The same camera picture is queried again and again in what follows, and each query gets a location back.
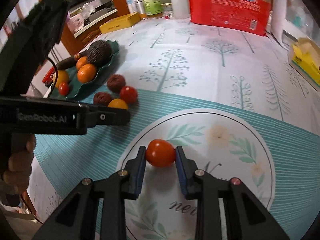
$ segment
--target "green label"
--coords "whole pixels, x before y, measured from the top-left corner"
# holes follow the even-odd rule
[[[143,0],[146,15],[153,15],[162,13],[162,6],[160,0]]]

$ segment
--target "yellow tissue box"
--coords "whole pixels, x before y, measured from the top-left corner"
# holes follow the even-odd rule
[[[299,44],[293,44],[288,53],[289,64],[298,71],[317,91],[320,90],[320,70],[315,63],[311,53],[303,53],[298,47]]]
[[[102,34],[131,27],[140,21],[138,12],[123,15],[104,23],[99,27]]]

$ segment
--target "barcode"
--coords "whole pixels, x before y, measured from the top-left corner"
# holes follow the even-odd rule
[[[258,21],[251,20],[249,29],[250,30],[255,30],[256,27],[257,27],[257,23],[258,23]]]

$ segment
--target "red tomato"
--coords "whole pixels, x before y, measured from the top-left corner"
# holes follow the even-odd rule
[[[66,96],[69,93],[70,87],[68,85],[68,83],[66,82],[61,82],[58,88],[58,91],[60,93],[60,95],[62,96]]]
[[[134,87],[124,86],[120,90],[120,99],[127,104],[132,104],[138,99],[138,92]]]
[[[165,140],[155,139],[148,145],[146,160],[155,167],[166,167],[176,160],[174,147]]]

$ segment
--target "cardboard box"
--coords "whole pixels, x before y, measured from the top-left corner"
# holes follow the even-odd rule
[[[307,38],[298,39],[288,52],[289,64],[317,91],[320,91],[319,57],[320,48]]]
[[[104,23],[99,27],[102,34],[131,27],[140,21],[138,12],[123,15]]]
[[[191,22],[265,35],[271,4],[263,0],[189,0]]]

